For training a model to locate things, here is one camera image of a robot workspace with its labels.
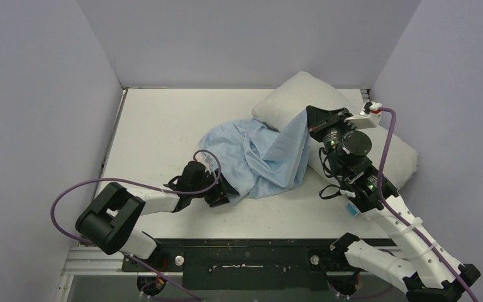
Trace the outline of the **white pillow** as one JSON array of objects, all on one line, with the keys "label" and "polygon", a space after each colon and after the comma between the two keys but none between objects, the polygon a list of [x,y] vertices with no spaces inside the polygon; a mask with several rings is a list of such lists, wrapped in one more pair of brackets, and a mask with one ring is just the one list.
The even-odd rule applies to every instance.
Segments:
[{"label": "white pillow", "polygon": [[[326,110],[347,108],[356,115],[364,101],[358,91],[353,98],[353,101],[349,100],[339,90],[308,72],[299,72],[253,107],[252,115],[256,120],[282,131],[307,106]],[[415,149],[393,135],[383,173],[400,189],[416,172],[418,159]]]}]

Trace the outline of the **light blue pillowcase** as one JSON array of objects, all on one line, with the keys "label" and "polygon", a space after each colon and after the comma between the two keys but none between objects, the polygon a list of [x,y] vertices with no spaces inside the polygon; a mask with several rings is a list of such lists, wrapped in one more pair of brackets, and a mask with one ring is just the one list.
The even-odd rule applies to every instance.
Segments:
[{"label": "light blue pillowcase", "polygon": [[201,149],[217,156],[222,176],[237,191],[230,198],[231,204],[245,198],[266,198],[300,186],[310,144],[305,111],[282,130],[275,131],[249,118],[219,124],[199,141]]}]

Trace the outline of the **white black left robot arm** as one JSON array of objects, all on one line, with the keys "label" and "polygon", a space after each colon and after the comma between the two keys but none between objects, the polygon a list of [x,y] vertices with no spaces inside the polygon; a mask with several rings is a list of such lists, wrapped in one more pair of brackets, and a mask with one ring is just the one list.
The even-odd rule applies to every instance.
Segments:
[{"label": "white black left robot arm", "polygon": [[79,215],[75,229],[106,254],[132,254],[145,269],[153,271],[162,265],[163,253],[159,243],[136,227],[139,217],[176,213],[193,199],[202,198],[213,208],[239,196],[219,169],[198,161],[188,162],[182,174],[165,187],[169,193],[110,182]]}]

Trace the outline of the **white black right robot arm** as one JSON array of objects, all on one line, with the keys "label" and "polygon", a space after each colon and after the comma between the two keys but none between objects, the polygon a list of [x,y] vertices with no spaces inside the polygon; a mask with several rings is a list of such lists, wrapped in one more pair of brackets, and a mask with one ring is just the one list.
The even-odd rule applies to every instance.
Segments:
[{"label": "white black right robot arm", "polygon": [[365,130],[376,127],[384,112],[386,107],[371,101],[358,115],[346,108],[306,108],[308,133],[321,144],[320,163],[336,196],[348,199],[351,213],[376,223],[403,254],[398,258],[346,233],[331,244],[332,264],[369,272],[398,288],[408,301],[457,301],[464,293],[472,295],[478,268],[443,249],[384,175],[392,137],[386,137],[379,165],[368,157],[372,141]]}]

